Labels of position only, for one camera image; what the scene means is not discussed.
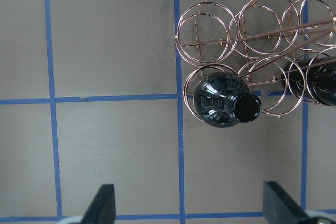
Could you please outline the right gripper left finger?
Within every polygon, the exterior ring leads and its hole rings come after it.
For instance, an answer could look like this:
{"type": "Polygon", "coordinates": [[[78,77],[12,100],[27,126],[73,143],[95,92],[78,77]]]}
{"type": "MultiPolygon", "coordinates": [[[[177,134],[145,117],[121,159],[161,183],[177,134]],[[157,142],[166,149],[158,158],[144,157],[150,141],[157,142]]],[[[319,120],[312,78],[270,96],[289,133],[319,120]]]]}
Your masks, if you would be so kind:
{"type": "Polygon", "coordinates": [[[113,224],[116,218],[114,184],[101,185],[81,223],[113,224]]]}

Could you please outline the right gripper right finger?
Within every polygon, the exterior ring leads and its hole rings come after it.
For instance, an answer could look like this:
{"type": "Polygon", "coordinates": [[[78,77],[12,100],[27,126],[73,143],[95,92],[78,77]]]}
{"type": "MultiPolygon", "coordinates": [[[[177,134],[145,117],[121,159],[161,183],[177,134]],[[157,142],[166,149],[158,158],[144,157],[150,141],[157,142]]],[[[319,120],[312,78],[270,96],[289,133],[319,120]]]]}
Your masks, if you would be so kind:
{"type": "Polygon", "coordinates": [[[311,223],[308,214],[276,181],[264,181],[262,203],[267,223],[311,223]]]}

